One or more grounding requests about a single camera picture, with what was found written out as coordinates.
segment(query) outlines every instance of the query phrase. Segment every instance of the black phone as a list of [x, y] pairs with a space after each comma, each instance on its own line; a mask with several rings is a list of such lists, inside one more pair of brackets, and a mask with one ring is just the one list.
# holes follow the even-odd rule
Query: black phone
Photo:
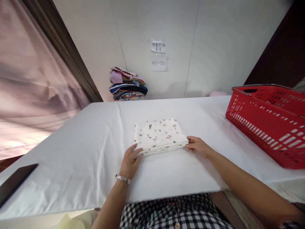
[[4, 183], [0, 186], [0, 208], [13, 195], [19, 186], [28, 178], [38, 164], [28, 165], [17, 169]]

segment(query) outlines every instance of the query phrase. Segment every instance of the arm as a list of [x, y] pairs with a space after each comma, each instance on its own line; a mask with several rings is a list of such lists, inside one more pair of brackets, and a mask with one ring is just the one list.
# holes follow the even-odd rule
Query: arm
[[[136, 146], [137, 144], [134, 144], [126, 151], [120, 170], [120, 175], [130, 180], [136, 174], [143, 156], [141, 154], [136, 160], [134, 160], [134, 157], [142, 150], [142, 148], [140, 148], [133, 151]], [[125, 206], [127, 188], [128, 184], [125, 181], [117, 180], [91, 229], [120, 227], [122, 212]]]
[[189, 144], [186, 147], [209, 159], [226, 184], [262, 223], [272, 228], [278, 228], [286, 221], [304, 223], [304, 214], [267, 185], [214, 151], [200, 138], [187, 138]]

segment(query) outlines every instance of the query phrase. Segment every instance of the pink curtain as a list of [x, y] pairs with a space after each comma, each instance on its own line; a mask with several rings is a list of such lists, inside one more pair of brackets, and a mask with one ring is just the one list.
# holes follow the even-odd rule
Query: pink curtain
[[88, 104], [23, 3], [0, 0], [0, 160], [27, 153]]

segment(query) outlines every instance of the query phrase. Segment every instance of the yellow cloth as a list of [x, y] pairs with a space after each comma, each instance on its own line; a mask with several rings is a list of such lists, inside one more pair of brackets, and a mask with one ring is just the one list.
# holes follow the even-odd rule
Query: yellow cloth
[[89, 210], [74, 218], [65, 214], [55, 229], [90, 229], [97, 216], [98, 213], [95, 210]]

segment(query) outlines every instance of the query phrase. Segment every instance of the red plastic basket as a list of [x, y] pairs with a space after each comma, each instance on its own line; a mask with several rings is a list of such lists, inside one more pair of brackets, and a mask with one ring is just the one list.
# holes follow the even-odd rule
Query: red plastic basket
[[279, 85], [233, 87], [226, 118], [287, 169], [305, 169], [305, 93]]

